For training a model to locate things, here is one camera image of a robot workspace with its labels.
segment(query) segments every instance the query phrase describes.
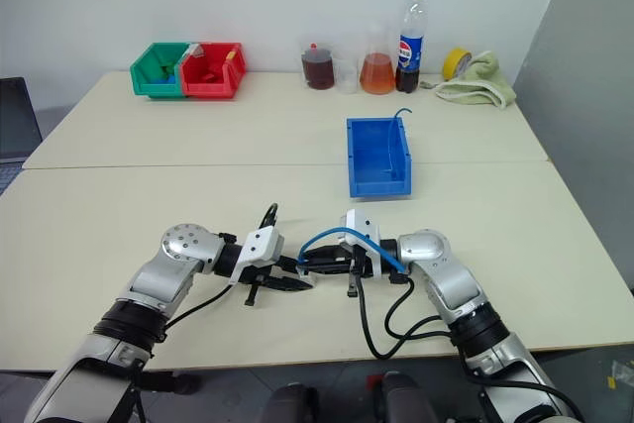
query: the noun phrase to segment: plastic bottle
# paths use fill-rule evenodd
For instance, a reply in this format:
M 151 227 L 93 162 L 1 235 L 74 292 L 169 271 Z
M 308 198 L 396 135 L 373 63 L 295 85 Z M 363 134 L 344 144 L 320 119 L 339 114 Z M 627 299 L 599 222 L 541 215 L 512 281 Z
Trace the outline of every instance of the plastic bottle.
M 423 0 L 409 0 L 400 31 L 398 66 L 395 78 L 398 91 L 411 93 L 418 87 L 426 20 L 423 12 Z

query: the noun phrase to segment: laptop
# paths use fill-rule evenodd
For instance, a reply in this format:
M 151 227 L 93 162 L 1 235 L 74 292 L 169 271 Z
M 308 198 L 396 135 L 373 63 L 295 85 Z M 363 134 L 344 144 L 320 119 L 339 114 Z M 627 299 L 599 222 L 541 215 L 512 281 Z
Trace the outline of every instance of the laptop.
M 41 142 L 24 78 L 0 78 L 0 195 Z

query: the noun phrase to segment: white table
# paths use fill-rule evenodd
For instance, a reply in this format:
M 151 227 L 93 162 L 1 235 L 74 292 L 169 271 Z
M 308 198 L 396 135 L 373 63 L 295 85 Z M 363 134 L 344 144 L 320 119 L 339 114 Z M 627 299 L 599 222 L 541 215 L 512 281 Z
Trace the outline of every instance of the white table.
M 297 73 L 245 76 L 234 101 L 134 96 L 128 72 L 106 74 L 25 168 L 347 163 L 345 120 L 403 113 L 412 160 L 546 160 L 517 105 L 452 104 L 431 91 L 374 96 L 302 88 Z
M 549 162 L 417 164 L 413 181 L 409 199 L 363 201 L 349 198 L 344 165 L 26 170 L 0 198 L 0 370 L 56 369 L 154 255 L 167 227 L 196 222 L 242 241 L 271 201 L 280 205 L 289 256 L 352 207 L 385 238 L 442 231 L 532 350 L 634 341 L 625 324 L 634 299 Z M 181 310 L 225 283 L 197 276 Z M 175 326 L 150 368 L 370 358 L 346 288 L 344 276 L 329 276 L 300 293 L 263 289 L 254 308 L 243 305 L 248 290 L 235 288 Z M 386 350 L 393 341 L 380 323 L 404 288 L 368 280 L 366 291 L 372 333 Z M 432 313 L 419 286 L 395 327 Z M 453 352 L 436 338 L 398 355 Z

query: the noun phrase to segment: yellow tape roll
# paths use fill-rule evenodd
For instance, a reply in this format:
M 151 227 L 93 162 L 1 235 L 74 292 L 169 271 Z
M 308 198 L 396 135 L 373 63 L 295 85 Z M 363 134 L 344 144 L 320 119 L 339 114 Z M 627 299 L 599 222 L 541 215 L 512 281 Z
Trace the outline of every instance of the yellow tape roll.
M 471 60 L 472 54 L 470 52 L 463 49 L 451 50 L 445 58 L 445 64 L 443 64 L 443 78 L 445 78 L 445 81 L 449 81 L 465 71 Z

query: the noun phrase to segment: black wire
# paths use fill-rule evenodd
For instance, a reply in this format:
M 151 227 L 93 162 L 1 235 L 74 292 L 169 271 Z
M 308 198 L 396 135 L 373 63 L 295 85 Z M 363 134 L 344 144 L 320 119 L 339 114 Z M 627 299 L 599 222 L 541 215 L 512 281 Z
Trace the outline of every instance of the black wire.
M 374 342 L 372 341 L 372 337 L 370 335 L 370 327 L 368 326 L 368 313 L 366 311 L 366 295 L 364 293 L 364 285 L 362 283 L 362 279 L 360 275 L 355 276 L 355 282 L 357 283 L 357 289 L 359 291 L 359 310 L 361 312 L 361 325 L 364 329 L 364 336 L 366 337 L 366 342 L 368 343 L 368 347 L 370 348 L 370 352 L 373 356 L 381 361 L 386 361 L 394 354 L 398 352 L 398 350 L 402 347 L 403 344 L 407 342 L 407 340 L 416 332 L 420 327 L 427 324 L 429 322 L 429 318 L 425 318 L 422 321 L 414 324 L 409 331 L 405 333 L 405 335 L 398 340 L 398 342 L 391 348 L 389 352 L 386 354 L 380 353 L 376 347 L 374 346 Z M 450 337 L 451 334 L 446 331 L 432 331 L 425 333 L 425 337 Z
M 277 204 L 273 202 L 268 207 L 268 210 L 266 210 L 266 213 L 264 213 L 264 217 L 262 218 L 262 221 L 260 222 L 260 228 L 267 227 L 268 225 L 275 225 L 275 222 L 277 221 L 277 219 L 275 218 L 276 214 L 277 214 Z
M 137 416 L 139 417 L 139 421 L 140 423 L 147 423 L 146 420 L 146 412 L 143 409 L 143 401 L 141 401 L 141 391 L 140 390 L 136 390 L 137 393 Z
M 233 287 L 233 284 L 229 284 L 227 287 L 225 287 L 222 291 L 220 291 L 218 294 L 216 294 L 211 299 L 207 299 L 205 302 L 202 302 L 202 303 L 198 304 L 197 306 L 192 307 L 188 311 L 183 312 L 178 317 L 174 317 L 171 321 L 169 321 L 167 324 L 165 324 L 165 328 L 164 329 L 165 330 L 169 329 L 171 326 L 173 326 L 177 322 L 182 321 L 185 317 L 193 314 L 196 311 L 199 311 L 200 309 L 202 309 L 205 306 L 208 306 L 212 302 L 217 301 L 222 296 L 224 296 L 227 293 L 227 291 L 229 291 L 229 289 L 231 289 L 232 287 Z
M 563 393 L 562 391 L 557 390 L 556 388 L 553 388 L 552 386 L 543 385 L 541 383 L 534 383 L 531 381 L 496 380 L 496 379 L 485 378 L 482 376 L 475 375 L 467 366 L 467 362 L 465 361 L 465 354 L 462 351 L 460 351 L 460 363 L 461 363 L 461 366 L 463 367 L 463 372 L 465 373 L 465 376 L 467 377 L 467 381 L 470 381 L 471 383 L 474 383 L 480 386 L 527 388 L 529 390 L 538 390 L 538 391 L 543 391 L 545 393 L 549 393 L 550 395 L 553 395 L 559 398 L 560 400 L 562 400 L 564 403 L 566 403 L 568 407 L 571 409 L 571 411 L 573 412 L 573 414 L 575 415 L 575 418 L 577 418 L 581 423 L 585 422 L 585 419 L 583 418 L 581 411 L 575 405 L 575 403 L 571 400 L 571 398 L 567 396 L 565 393 Z
M 398 306 L 400 306 L 403 302 L 405 302 L 405 300 L 412 294 L 412 292 L 414 292 L 414 281 L 412 281 L 411 278 L 408 277 L 407 282 L 409 283 L 409 289 L 407 289 L 405 293 L 402 296 L 400 296 L 394 304 L 392 304 L 392 307 L 389 308 L 389 311 L 387 311 L 387 314 L 385 314 L 383 327 L 385 328 L 385 332 L 389 334 L 391 337 L 393 337 L 394 339 L 405 339 L 406 341 L 416 341 L 418 339 L 425 339 L 426 337 L 429 337 L 429 333 L 427 332 L 423 332 L 421 334 L 413 334 L 409 337 L 405 337 L 403 334 L 398 334 L 392 331 L 389 327 L 389 320 L 392 318 L 392 315 L 394 314 L 394 312 L 396 312 L 396 309 L 398 309 Z M 440 320 L 441 320 L 441 317 L 438 314 L 436 314 L 435 316 L 426 317 L 422 321 L 419 321 L 416 325 L 418 326 L 420 324 L 421 326 L 423 326 L 427 324 L 428 322 L 440 321 Z

